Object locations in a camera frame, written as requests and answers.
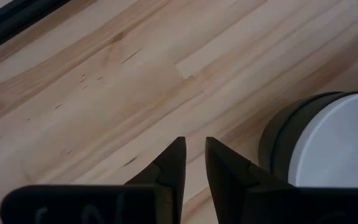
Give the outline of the black bowl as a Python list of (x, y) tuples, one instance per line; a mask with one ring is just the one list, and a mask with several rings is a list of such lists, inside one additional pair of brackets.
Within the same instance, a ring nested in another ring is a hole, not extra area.
[(313, 101), (310, 100), (299, 107), (295, 111), (295, 114), (285, 123), (277, 137), (271, 160), (272, 174), (285, 182), (289, 182), (288, 171), (290, 169), (291, 157), (296, 142), (299, 140), (301, 133), (308, 123), (328, 104), (356, 93), (358, 93), (358, 91), (338, 92), (335, 94), (324, 95)]
[(262, 135), (259, 140), (259, 148), (258, 148), (258, 158), (259, 158), (259, 166), (269, 173), (272, 173), (272, 156), (273, 149), (275, 147), (275, 141), (278, 138), (278, 135), (285, 123), (302, 107), (311, 103), (314, 100), (318, 100), (320, 98), (324, 98), (326, 96), (338, 95), (340, 91), (330, 91), (326, 93), (320, 93), (317, 95), (312, 95), (307, 98), (298, 100), (294, 103), (287, 105), (282, 108), (279, 112), (277, 112), (267, 123), (265, 126)]

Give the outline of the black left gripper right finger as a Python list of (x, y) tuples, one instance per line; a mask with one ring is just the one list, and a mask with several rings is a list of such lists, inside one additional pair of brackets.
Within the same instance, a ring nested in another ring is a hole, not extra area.
[(205, 156), (219, 224), (358, 224), (358, 189), (295, 187), (213, 137)]

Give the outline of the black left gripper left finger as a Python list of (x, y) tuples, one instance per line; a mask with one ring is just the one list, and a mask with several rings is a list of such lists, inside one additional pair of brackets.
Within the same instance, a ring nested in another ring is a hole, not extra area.
[(122, 185), (28, 185), (1, 202), (2, 224), (180, 224), (186, 142), (176, 138)]

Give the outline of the white bowl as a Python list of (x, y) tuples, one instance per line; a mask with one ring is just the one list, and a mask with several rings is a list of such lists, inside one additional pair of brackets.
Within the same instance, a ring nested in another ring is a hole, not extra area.
[(291, 156), (288, 182), (358, 188), (358, 93), (328, 104), (306, 125)]

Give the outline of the black aluminium table frame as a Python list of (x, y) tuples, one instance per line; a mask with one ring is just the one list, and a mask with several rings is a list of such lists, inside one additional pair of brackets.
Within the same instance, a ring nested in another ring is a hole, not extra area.
[(0, 8), (0, 45), (71, 0), (13, 0)]

